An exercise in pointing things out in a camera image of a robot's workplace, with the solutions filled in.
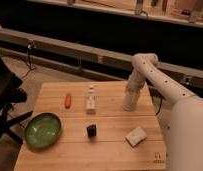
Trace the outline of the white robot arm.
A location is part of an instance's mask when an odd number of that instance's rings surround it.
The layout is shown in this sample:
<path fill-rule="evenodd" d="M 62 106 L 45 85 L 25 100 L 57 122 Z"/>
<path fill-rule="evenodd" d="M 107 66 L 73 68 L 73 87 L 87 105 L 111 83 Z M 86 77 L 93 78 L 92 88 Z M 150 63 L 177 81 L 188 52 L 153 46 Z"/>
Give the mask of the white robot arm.
<path fill-rule="evenodd" d="M 139 53 L 125 89 L 123 108 L 136 109 L 140 90 L 148 79 L 172 104 L 168 133 L 166 171 L 203 171 L 203 98 L 156 68 L 154 53 Z"/>

